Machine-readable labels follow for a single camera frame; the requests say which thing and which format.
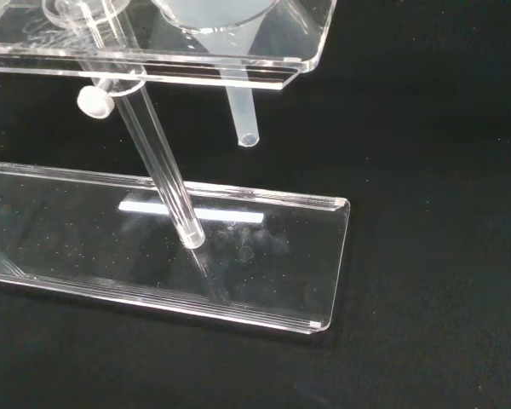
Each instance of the clear plastic tube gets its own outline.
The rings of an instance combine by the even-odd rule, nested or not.
[[[129,18],[117,7],[117,2],[124,6],[123,0],[57,1],[57,9],[65,26],[70,27],[82,41],[86,41],[88,47],[121,49],[135,45],[136,39]],[[124,66],[113,62],[94,63],[86,60],[80,62],[87,69],[91,69],[93,64],[100,64],[100,68],[106,65],[106,70],[110,73],[144,70],[143,66]],[[106,88],[109,88],[106,91],[109,90],[110,95],[114,97],[159,196],[169,208],[169,214],[182,244],[188,249],[200,247],[204,242],[204,231],[195,216],[145,84],[137,81],[105,83]]]
[[[155,182],[159,196],[169,208],[181,242],[188,249],[200,247],[204,243],[204,231],[195,216],[146,87],[117,97],[115,102],[147,171]]]

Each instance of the black background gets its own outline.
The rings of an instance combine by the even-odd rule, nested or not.
[[[0,75],[0,160],[145,175],[82,80]],[[187,180],[349,198],[310,337],[0,285],[0,408],[511,408],[511,1],[339,0],[319,68],[255,95],[150,85]]]

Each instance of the clear acrylic stand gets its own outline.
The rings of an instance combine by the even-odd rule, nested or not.
[[[325,329],[348,202],[186,187],[145,82],[226,86],[238,143],[254,146],[250,88],[281,89],[314,69],[334,6],[0,2],[0,72],[93,78],[80,107],[105,118],[117,105],[152,177],[0,164],[0,280],[290,331]]]

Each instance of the white screw cap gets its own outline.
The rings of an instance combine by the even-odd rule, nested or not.
[[[78,107],[91,118],[108,118],[115,106],[113,98],[99,87],[88,85],[79,91]]]

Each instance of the acrylic base plate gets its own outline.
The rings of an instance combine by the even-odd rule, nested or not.
[[[345,199],[187,190],[206,234],[195,251],[149,178],[0,163],[0,281],[286,331],[329,326]]]

